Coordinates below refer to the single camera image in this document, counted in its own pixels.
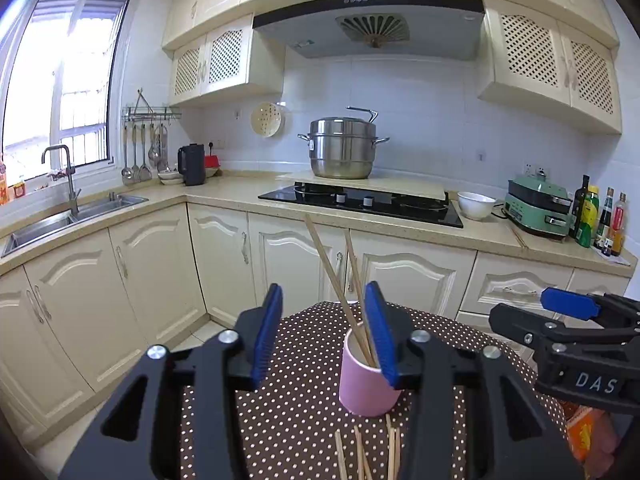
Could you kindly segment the person's right hand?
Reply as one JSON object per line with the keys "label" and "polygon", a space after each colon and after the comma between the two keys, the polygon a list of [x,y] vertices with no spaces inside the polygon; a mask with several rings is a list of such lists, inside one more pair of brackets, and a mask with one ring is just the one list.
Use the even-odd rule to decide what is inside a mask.
{"label": "person's right hand", "polygon": [[594,425],[591,445],[584,463],[586,474],[591,479],[601,478],[613,466],[615,450],[632,421],[630,415],[601,410],[593,410],[592,414]]}

